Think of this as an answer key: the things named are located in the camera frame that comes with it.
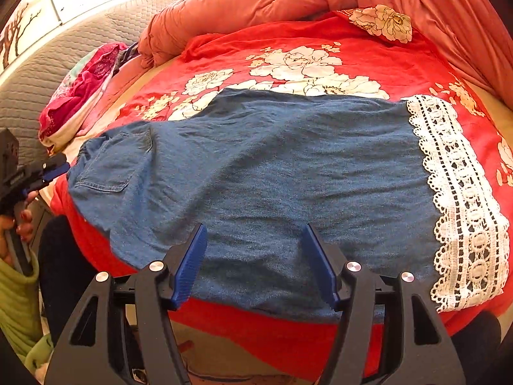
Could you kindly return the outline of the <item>person's left hand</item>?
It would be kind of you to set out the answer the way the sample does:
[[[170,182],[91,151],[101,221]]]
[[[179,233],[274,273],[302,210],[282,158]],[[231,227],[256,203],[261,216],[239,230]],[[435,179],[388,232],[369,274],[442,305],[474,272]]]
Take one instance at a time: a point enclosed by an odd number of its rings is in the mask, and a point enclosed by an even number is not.
[[[28,205],[38,196],[37,191],[7,194],[1,198],[1,260],[24,276],[33,274],[29,241],[33,235],[32,214]]]

